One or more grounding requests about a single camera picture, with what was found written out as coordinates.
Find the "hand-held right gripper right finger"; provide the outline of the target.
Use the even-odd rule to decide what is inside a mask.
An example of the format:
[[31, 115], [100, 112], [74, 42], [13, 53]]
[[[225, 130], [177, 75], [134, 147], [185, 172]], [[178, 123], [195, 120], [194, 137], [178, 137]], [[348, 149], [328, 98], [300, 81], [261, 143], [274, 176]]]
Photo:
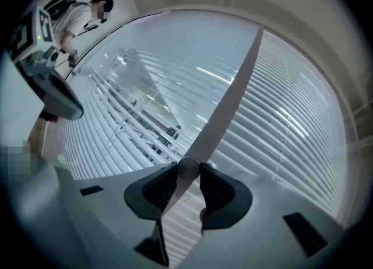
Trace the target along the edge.
[[187, 268], [296, 268], [343, 228], [290, 187], [240, 170], [203, 164], [202, 236]]

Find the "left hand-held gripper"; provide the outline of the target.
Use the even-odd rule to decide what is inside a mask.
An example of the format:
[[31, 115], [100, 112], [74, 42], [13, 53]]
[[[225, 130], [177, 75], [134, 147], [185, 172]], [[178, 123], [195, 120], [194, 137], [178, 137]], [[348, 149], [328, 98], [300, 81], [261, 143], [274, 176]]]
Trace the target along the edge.
[[53, 71], [58, 45], [46, 10], [35, 6], [21, 19], [7, 51], [18, 70], [33, 76], [36, 92], [44, 103], [41, 118], [78, 120], [83, 116], [84, 108], [76, 93], [57, 71]]

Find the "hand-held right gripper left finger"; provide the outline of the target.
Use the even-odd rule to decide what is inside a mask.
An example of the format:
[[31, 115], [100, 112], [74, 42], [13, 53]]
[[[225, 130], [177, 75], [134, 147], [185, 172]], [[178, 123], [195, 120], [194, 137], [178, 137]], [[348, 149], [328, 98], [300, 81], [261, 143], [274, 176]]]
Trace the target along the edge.
[[161, 217], [176, 189], [176, 164], [87, 180], [56, 169], [63, 268], [168, 268]]

